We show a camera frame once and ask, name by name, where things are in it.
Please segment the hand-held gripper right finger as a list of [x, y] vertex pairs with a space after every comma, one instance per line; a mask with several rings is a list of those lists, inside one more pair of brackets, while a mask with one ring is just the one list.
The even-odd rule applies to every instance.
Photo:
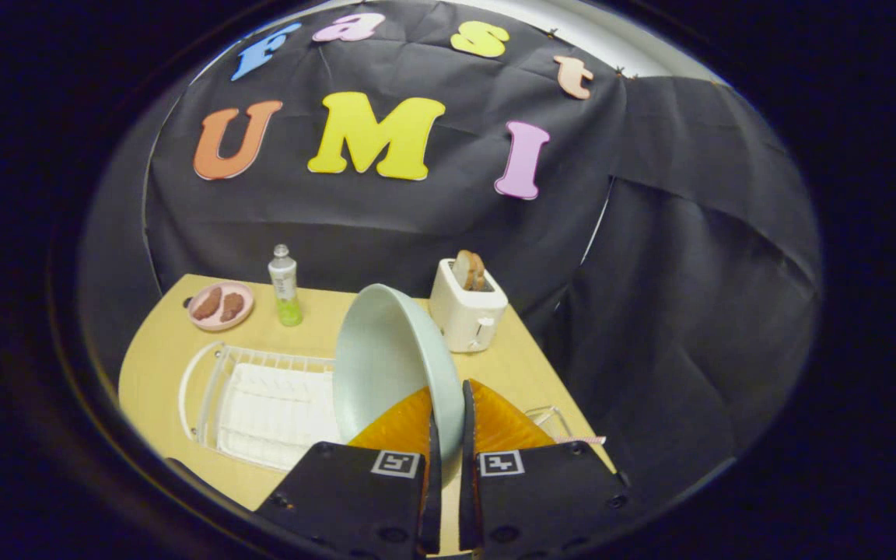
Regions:
[[572, 559], [632, 524], [632, 490], [583, 439], [558, 443], [466, 380], [460, 548], [476, 559]]

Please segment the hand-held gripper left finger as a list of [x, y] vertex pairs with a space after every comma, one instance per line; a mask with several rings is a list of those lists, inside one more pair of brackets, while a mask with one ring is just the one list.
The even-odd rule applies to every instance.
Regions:
[[440, 550], [441, 465], [423, 387], [351, 442], [311, 446], [255, 515], [352, 559], [420, 559]]

